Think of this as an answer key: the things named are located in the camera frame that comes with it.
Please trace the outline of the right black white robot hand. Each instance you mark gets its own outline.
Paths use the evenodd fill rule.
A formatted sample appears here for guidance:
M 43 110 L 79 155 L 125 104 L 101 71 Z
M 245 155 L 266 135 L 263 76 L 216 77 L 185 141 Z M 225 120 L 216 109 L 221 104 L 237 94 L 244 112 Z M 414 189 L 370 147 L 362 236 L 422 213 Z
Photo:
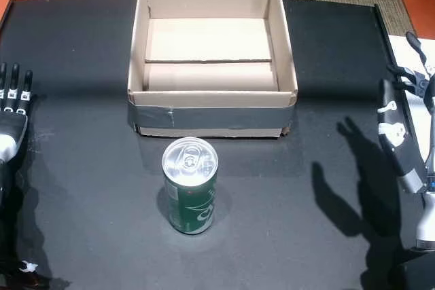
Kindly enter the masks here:
M 425 69 L 422 74 L 407 67 L 388 66 L 395 77 L 406 81 L 382 79 L 379 82 L 378 135 L 383 150 L 393 164 L 395 174 L 403 188 L 412 194 L 434 192 L 434 65 L 425 53 L 423 44 L 410 31 L 405 34 L 410 47 L 418 53 Z M 416 140 L 412 137 L 400 92 L 406 90 L 423 99 L 431 116 L 429 155 L 421 157 Z

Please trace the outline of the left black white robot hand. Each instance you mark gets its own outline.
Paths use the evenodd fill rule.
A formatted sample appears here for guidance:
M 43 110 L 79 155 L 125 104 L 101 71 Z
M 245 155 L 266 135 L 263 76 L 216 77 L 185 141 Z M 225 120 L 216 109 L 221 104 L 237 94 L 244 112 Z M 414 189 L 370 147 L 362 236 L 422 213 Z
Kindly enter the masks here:
M 31 106 L 33 72 L 27 70 L 23 85 L 18 86 L 20 65 L 12 65 L 10 83 L 6 86 L 7 63 L 1 63 L 1 165 L 12 160 L 19 152 Z

